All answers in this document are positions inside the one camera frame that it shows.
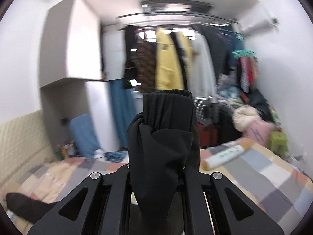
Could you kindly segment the dark grey hanging coat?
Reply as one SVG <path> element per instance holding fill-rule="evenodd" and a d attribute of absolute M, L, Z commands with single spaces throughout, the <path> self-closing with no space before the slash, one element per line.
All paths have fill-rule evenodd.
<path fill-rule="evenodd" d="M 230 72 L 229 51 L 225 41 L 218 36 L 216 28 L 201 24 L 192 24 L 192 28 L 202 34 L 207 41 L 216 81 L 218 81 L 220 74 L 228 75 Z"/>

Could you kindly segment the patchwork plaid bed quilt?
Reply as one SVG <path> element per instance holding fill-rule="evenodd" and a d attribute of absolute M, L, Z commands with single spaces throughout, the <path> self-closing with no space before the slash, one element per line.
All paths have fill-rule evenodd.
<path fill-rule="evenodd" d="M 241 155 L 220 166 L 211 167 L 219 153 L 233 145 L 201 150 L 200 172 L 219 171 L 226 175 L 266 214 L 277 222 L 285 234 L 290 234 L 307 213 L 312 203 L 312 181 L 269 149 L 252 143 Z M 7 188 L 33 200 L 52 203 L 62 200 L 91 172 L 110 174 L 125 165 L 132 152 L 127 152 L 122 162 L 105 159 L 69 158 L 41 164 L 26 172 Z"/>

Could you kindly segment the black large garment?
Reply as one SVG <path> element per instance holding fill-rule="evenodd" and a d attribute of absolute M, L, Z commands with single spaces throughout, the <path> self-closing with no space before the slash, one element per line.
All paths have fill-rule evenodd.
<path fill-rule="evenodd" d="M 179 174 L 185 167 L 198 171 L 200 166 L 192 95 L 184 90 L 146 94 L 143 111 L 128 127 L 128 152 L 134 155 L 128 163 L 131 196 L 140 211 L 130 217 L 135 234 L 170 234 L 173 225 L 183 221 Z M 6 203 L 33 225 L 58 204 L 17 193 L 7 194 Z"/>

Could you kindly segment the white rolled paper tube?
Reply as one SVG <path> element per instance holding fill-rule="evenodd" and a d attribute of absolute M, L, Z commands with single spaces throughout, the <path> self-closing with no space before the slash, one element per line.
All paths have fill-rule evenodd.
<path fill-rule="evenodd" d="M 226 149 L 223 149 L 212 156 L 209 156 L 203 161 L 204 170 L 212 170 L 216 167 L 224 165 L 225 163 L 237 158 L 242 155 L 251 147 L 250 142 L 242 142 L 239 144 L 234 144 Z"/>

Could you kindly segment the black hanging jacket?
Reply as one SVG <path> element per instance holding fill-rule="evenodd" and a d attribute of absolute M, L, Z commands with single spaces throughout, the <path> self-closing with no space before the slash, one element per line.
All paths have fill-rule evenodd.
<path fill-rule="evenodd" d="M 123 88 L 125 90 L 131 89 L 132 84 L 130 80 L 136 79 L 137 69 L 135 64 L 132 62 L 132 51 L 131 49 L 136 46 L 136 26 L 128 25 L 125 27 L 125 52 L 126 61 L 124 69 L 124 77 L 122 79 Z"/>

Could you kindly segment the white hanging hoodie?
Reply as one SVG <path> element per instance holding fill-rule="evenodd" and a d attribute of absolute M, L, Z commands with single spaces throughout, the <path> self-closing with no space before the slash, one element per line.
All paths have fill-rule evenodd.
<path fill-rule="evenodd" d="M 194 97 L 215 96 L 216 79 L 209 45 L 198 32 L 195 32 L 195 40 L 192 41 L 192 54 L 190 92 Z"/>

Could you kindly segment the cream quilted headboard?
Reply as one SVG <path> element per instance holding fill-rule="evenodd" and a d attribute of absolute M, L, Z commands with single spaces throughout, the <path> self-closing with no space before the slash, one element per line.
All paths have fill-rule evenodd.
<path fill-rule="evenodd" d="M 40 110 L 1 124 L 1 188 L 54 159 Z"/>

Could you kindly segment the silver ribbed suitcase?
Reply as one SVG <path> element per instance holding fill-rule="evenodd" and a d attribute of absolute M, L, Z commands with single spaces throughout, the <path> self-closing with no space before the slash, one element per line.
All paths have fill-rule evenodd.
<path fill-rule="evenodd" d="M 194 97 L 197 121 L 204 125 L 218 122 L 218 102 L 213 97 Z"/>

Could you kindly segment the metal clothes rack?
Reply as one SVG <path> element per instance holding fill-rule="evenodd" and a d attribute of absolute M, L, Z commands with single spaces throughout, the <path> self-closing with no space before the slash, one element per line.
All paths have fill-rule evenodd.
<path fill-rule="evenodd" d="M 124 14 L 116 18 L 121 28 L 135 25 L 138 28 L 188 27 L 193 24 L 208 25 L 227 31 L 242 32 L 236 19 L 230 19 L 211 13 L 211 3 L 191 0 L 145 0 L 141 2 L 141 11 Z"/>

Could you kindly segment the blue curtain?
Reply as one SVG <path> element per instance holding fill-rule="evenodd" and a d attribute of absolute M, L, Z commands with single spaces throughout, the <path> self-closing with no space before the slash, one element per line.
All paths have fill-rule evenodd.
<path fill-rule="evenodd" d="M 122 79 L 109 81 L 109 91 L 120 147 L 128 148 L 127 130 L 133 118 L 136 116 L 132 92 L 130 89 L 124 89 Z"/>

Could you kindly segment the brown plaid hanging scarf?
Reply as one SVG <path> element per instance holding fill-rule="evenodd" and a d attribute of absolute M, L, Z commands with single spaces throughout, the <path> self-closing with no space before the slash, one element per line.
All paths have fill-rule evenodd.
<path fill-rule="evenodd" d="M 144 41 L 137 46 L 134 63 L 137 69 L 137 82 L 141 83 L 141 92 L 154 92 L 156 89 L 156 49 L 151 42 Z"/>

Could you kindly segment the green plastic stool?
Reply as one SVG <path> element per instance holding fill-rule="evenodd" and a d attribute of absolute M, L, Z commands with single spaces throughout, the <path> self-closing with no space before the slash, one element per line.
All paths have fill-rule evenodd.
<path fill-rule="evenodd" d="M 288 138 L 285 133 L 279 131 L 271 132 L 270 150 L 281 159 L 285 159 L 288 152 Z"/>

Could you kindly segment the yellow hanging hoodie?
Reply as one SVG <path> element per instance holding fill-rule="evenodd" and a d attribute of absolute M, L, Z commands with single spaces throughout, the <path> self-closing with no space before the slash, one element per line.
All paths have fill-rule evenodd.
<path fill-rule="evenodd" d="M 156 89 L 188 90 L 192 47 L 180 31 L 156 31 Z"/>

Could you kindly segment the pink pillow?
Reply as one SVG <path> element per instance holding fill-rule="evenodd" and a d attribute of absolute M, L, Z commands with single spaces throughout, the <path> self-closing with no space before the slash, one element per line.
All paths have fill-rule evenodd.
<path fill-rule="evenodd" d="M 274 123 L 268 123 L 263 120 L 255 120 L 243 133 L 243 136 L 252 139 L 259 145 L 268 147 L 270 134 L 276 130 Z"/>

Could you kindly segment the white air conditioner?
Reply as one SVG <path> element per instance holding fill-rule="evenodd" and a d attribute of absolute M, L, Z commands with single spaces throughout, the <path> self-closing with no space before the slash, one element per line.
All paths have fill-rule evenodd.
<path fill-rule="evenodd" d="M 262 3 L 257 3 L 244 12 L 239 18 L 239 23 L 242 26 L 242 33 L 247 37 L 263 30 L 276 28 L 279 21 Z"/>

